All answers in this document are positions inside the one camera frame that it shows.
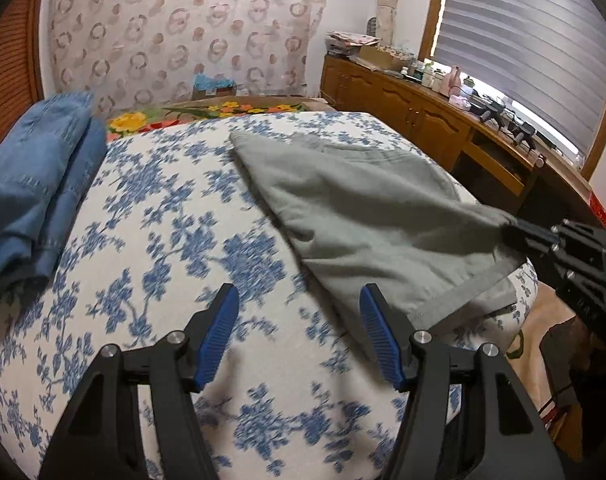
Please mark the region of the pink bottle on cabinet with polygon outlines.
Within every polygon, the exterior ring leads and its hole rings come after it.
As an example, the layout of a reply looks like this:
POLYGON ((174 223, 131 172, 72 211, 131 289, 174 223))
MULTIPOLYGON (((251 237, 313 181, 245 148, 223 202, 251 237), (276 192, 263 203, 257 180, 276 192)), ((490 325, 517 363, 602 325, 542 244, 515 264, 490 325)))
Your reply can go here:
POLYGON ((459 66, 452 66, 452 69, 446 74, 440 84, 440 94, 442 96, 459 96, 462 86, 461 70, 459 66))

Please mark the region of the folded blue jeans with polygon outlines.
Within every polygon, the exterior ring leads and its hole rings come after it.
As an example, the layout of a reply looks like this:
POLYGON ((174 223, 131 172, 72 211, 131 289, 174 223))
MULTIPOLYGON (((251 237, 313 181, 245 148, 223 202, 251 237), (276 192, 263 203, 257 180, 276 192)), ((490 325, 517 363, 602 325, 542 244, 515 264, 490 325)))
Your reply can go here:
POLYGON ((106 154, 94 96, 34 104, 0 143, 0 292, 50 280, 106 154))

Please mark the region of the cardboard box on cabinet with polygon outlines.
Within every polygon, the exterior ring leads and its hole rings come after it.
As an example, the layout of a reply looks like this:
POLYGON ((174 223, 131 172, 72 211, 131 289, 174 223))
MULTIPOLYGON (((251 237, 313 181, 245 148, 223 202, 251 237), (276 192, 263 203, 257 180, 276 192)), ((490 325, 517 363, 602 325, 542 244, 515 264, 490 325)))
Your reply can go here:
POLYGON ((380 70, 394 70, 394 72, 399 72, 411 60, 411 56, 403 51, 379 46, 361 47, 358 56, 380 70))

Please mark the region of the orange floral beige blanket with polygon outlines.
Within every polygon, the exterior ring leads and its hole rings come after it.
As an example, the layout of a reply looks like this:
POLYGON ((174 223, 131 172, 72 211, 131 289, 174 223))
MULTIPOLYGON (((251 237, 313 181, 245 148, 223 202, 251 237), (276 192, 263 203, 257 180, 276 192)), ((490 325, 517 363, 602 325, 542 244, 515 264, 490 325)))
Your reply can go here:
POLYGON ((223 96, 120 112, 106 122, 106 140, 113 142, 153 130, 232 116, 334 112, 323 98, 304 96, 223 96))

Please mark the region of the blue item behind bed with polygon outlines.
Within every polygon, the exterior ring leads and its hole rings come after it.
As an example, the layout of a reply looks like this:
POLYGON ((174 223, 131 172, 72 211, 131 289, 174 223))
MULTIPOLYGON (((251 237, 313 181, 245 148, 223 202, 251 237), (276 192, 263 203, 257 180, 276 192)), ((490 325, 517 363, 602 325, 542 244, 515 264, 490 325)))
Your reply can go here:
POLYGON ((234 96, 236 93, 237 85, 232 79, 210 77, 204 73, 199 73, 194 77, 191 99, 196 101, 208 98, 222 98, 223 96, 234 96))

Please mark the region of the wooden sideboard cabinet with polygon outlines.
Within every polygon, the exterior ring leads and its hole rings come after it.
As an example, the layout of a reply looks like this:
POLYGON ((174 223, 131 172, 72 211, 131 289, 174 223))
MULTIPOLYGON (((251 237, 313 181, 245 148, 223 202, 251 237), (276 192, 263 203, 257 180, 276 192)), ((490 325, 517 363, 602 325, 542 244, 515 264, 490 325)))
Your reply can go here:
POLYGON ((591 187, 536 140, 529 151, 507 133, 458 110, 438 93, 327 55, 321 96, 336 110, 366 112, 396 130, 455 177, 481 203, 539 224, 564 219, 600 228, 591 187))

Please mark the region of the stack of papers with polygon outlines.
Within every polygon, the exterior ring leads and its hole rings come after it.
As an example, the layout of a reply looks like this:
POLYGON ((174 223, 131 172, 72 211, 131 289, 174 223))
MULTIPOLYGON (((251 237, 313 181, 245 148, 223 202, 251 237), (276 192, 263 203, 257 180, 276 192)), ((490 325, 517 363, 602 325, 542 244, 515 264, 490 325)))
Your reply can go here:
POLYGON ((354 32, 329 32, 326 36, 327 54, 350 56, 356 55, 362 47, 376 46, 379 38, 355 34, 354 32))

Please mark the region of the grey zebra window blind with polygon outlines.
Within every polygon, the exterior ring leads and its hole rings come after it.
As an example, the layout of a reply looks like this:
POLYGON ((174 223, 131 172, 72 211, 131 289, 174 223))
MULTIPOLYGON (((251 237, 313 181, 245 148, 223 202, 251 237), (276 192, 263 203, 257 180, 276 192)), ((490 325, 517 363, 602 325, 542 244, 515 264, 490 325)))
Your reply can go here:
POLYGON ((444 0, 433 58, 591 148, 606 105, 606 22, 591 0, 444 0))

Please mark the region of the pink circle patterned curtain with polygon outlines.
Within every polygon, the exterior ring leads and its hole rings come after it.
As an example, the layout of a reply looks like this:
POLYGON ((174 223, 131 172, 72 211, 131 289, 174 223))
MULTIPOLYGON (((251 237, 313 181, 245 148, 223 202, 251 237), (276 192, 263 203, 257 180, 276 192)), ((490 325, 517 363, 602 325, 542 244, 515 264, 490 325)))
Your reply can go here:
POLYGON ((302 94, 327 0, 50 0, 54 88, 96 113, 187 101, 199 82, 302 94))

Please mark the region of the brown louvered wardrobe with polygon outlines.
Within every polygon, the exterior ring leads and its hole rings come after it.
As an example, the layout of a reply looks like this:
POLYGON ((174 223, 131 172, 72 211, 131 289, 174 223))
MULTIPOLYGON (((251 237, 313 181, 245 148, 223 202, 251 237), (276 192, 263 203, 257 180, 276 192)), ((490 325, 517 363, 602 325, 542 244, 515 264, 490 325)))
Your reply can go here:
POLYGON ((44 97, 39 61, 41 0, 0 0, 0 143, 44 97))

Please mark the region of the grey-green pants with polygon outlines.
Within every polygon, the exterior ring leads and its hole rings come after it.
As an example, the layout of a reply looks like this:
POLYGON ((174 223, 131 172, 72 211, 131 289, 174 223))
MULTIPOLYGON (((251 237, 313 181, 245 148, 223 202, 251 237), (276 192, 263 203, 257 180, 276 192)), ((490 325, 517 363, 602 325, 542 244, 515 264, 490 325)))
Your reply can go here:
POLYGON ((365 336, 360 290, 377 284, 414 327, 456 328, 516 303, 525 258, 502 240, 504 211, 459 197, 448 173, 416 153, 291 141, 247 132, 230 142, 298 258, 365 336))

